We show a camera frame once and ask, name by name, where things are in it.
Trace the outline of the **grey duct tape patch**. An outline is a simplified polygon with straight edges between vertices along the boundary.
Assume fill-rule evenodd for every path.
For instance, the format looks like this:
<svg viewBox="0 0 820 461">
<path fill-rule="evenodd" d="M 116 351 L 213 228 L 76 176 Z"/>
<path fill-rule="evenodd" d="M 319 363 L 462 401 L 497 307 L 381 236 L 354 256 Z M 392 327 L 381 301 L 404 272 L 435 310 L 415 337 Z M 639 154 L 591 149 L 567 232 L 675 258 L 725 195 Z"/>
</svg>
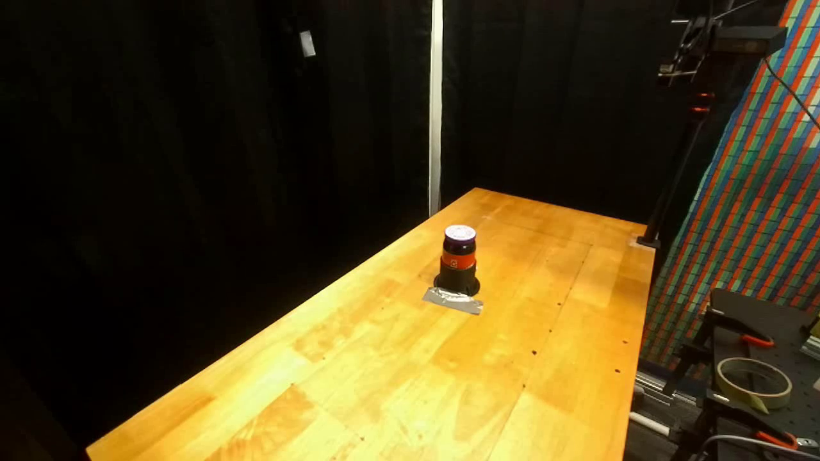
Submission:
<svg viewBox="0 0 820 461">
<path fill-rule="evenodd" d="M 483 311 L 483 301 L 476 297 L 470 297 L 463 291 L 449 291 L 440 286 L 429 286 L 425 301 L 434 301 L 438 307 L 449 307 L 449 310 L 458 310 L 458 311 L 470 311 L 470 315 L 479 315 Z"/>
</svg>

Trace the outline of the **black side table with clamps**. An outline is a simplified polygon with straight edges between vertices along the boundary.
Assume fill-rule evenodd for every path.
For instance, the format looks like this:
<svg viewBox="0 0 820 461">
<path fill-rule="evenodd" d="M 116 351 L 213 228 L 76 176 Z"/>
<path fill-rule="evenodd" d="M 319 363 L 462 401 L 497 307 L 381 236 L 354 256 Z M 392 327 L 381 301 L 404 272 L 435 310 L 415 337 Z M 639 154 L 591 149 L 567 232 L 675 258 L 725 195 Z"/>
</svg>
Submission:
<svg viewBox="0 0 820 461">
<path fill-rule="evenodd" d="M 671 370 L 641 369 L 623 461 L 820 461 L 818 316 L 713 290 Z"/>
</svg>

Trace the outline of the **dark jar with white lid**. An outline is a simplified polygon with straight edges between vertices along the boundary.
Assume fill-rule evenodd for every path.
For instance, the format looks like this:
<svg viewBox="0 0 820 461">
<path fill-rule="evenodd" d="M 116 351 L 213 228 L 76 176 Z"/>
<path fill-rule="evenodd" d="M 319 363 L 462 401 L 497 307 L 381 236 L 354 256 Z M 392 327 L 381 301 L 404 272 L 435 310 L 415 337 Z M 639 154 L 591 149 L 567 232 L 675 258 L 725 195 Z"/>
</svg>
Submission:
<svg viewBox="0 0 820 461">
<path fill-rule="evenodd" d="M 443 254 L 434 283 L 470 297 L 479 291 L 476 231 L 472 226 L 449 226 L 443 231 Z"/>
</svg>

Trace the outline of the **white tag on curtain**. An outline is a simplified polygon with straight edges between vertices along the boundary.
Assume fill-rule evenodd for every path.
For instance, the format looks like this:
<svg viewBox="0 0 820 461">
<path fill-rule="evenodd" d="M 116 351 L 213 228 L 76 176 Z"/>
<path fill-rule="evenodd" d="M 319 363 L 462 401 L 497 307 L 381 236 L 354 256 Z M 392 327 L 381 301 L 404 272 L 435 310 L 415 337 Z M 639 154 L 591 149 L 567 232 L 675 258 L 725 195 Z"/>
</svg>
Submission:
<svg viewBox="0 0 820 461">
<path fill-rule="evenodd" d="M 316 41 L 312 41 L 312 32 L 310 32 L 310 30 L 301 30 L 301 48 L 303 48 L 303 56 L 304 56 L 304 58 L 319 56 Z"/>
</svg>

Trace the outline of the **colourful woven patterned panel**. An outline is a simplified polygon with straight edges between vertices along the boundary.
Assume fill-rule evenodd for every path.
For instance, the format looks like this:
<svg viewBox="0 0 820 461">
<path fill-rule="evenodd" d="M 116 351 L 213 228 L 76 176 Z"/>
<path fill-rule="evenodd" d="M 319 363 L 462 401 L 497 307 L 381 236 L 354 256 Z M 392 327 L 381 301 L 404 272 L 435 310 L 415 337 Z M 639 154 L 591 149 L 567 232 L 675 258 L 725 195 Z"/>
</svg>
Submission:
<svg viewBox="0 0 820 461">
<path fill-rule="evenodd" d="M 670 366 L 713 290 L 820 310 L 820 0 L 787 0 L 662 263 L 643 351 Z"/>
</svg>

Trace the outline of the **white vertical pole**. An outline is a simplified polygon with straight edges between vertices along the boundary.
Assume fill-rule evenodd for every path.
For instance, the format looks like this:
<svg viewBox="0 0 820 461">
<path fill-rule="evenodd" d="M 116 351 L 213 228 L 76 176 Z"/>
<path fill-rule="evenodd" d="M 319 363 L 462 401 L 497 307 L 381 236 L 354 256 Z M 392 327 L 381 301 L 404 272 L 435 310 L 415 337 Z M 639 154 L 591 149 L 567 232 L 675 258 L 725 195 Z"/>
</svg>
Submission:
<svg viewBox="0 0 820 461">
<path fill-rule="evenodd" d="M 443 0 L 430 0 L 429 44 L 429 215 L 440 208 L 440 131 L 443 131 Z"/>
</svg>

